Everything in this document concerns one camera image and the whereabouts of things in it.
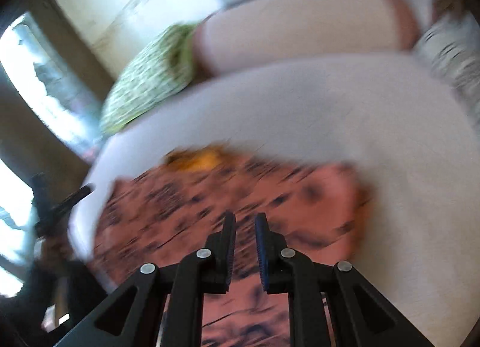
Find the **dark sleeved left forearm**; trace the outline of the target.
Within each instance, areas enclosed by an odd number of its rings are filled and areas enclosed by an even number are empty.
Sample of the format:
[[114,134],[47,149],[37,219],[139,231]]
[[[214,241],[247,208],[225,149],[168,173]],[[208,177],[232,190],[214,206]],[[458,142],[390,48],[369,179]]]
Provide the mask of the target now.
[[[47,332],[42,322],[53,304],[61,276],[67,278],[70,319]],[[50,271],[35,261],[19,292],[12,298],[1,297],[1,345],[55,346],[106,297],[107,292],[80,260],[61,262],[59,272]]]

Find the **person's left hand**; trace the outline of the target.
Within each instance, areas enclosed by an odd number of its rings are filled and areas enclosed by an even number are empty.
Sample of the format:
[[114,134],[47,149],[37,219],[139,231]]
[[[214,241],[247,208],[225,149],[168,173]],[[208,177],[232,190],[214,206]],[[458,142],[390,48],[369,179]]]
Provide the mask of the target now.
[[42,239],[40,254],[42,266],[55,270],[72,259],[74,252],[66,236],[49,236]]

